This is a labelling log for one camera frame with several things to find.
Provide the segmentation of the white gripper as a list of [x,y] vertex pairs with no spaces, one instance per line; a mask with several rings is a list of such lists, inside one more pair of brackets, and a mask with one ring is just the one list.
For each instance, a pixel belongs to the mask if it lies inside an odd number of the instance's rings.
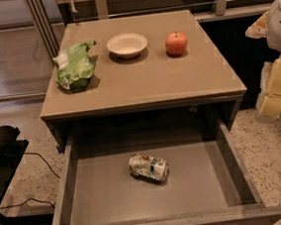
[[[245,32],[248,38],[261,39],[267,35],[268,13],[263,13],[256,22],[250,25]],[[281,115],[281,55],[276,59],[271,68],[269,82],[266,87],[268,95],[259,95],[258,112],[263,116],[278,117]]]

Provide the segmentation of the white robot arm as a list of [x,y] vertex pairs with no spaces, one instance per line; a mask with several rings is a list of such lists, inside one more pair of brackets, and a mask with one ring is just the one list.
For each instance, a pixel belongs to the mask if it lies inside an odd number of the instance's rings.
[[281,115],[281,0],[275,0],[270,9],[263,13],[249,28],[248,38],[267,40],[267,46],[280,53],[273,62],[264,63],[260,77],[260,93],[256,109],[260,116],[267,119]]

